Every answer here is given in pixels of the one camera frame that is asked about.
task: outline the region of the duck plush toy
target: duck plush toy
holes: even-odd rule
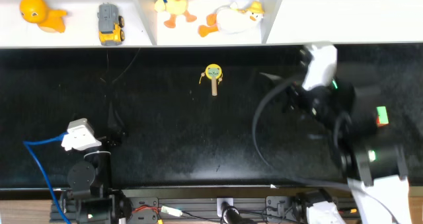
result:
[[[25,21],[36,23],[44,32],[65,32],[62,17],[67,15],[66,11],[50,9],[44,0],[22,0],[20,14]]]
[[[154,9],[160,13],[166,11],[171,14],[171,18],[165,21],[165,26],[175,28],[176,17],[184,15],[187,22],[194,22],[197,17],[188,12],[188,0],[157,0]]]
[[[223,6],[217,9],[216,13],[207,16],[207,25],[201,25],[198,33],[206,37],[212,32],[223,32],[236,34],[256,27],[263,19],[264,11],[262,4],[258,1],[252,2],[248,9],[238,9],[236,3],[231,6]]]

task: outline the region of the wooden floor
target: wooden floor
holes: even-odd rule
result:
[[[423,197],[410,197],[410,212],[414,224],[423,223]],[[50,216],[50,200],[42,201],[0,201],[0,224],[47,224]],[[165,222],[181,224],[182,222]],[[190,222],[208,224],[208,222]]]

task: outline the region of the toy truck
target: toy truck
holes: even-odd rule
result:
[[[122,28],[125,26],[124,18],[119,15],[117,6],[106,3],[99,7],[98,33],[103,46],[117,46],[125,40]]]

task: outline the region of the black tabletop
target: black tabletop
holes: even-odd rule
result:
[[[342,45],[338,66],[374,66],[390,119],[387,133],[404,145],[412,185],[423,181],[423,45]],[[141,49],[0,50],[0,188],[44,188],[46,183],[22,140],[61,134],[74,118],[87,118],[95,135],[106,132],[112,96],[128,128],[112,148],[115,188],[142,186],[289,184],[285,175],[342,180],[325,134],[300,112],[270,104],[258,127],[264,156],[255,153],[251,122],[270,89],[260,72],[289,77],[298,46]],[[218,96],[210,81],[198,84],[210,63],[223,70]],[[83,154],[59,143],[34,147],[55,187],[67,187],[67,172]]]

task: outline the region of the wooden handle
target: wooden handle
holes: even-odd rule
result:
[[[211,95],[217,96],[217,79],[211,78]]]

